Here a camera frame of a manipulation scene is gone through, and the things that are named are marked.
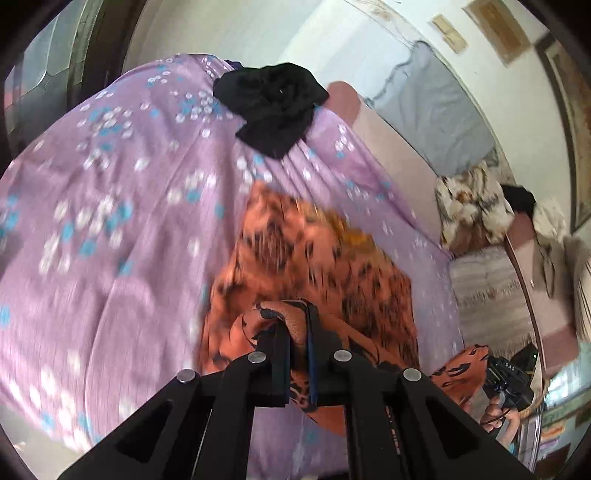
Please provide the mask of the person's right hand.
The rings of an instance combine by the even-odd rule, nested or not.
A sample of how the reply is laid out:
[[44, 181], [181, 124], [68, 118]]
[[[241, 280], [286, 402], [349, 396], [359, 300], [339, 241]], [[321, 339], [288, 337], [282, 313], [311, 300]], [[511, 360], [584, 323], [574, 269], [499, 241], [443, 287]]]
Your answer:
[[499, 396], [489, 400], [489, 405], [480, 420], [480, 425], [487, 433], [496, 429], [504, 429], [504, 432], [497, 436], [498, 442], [502, 444], [510, 444], [513, 441], [520, 423], [519, 412], [515, 408], [503, 408]]

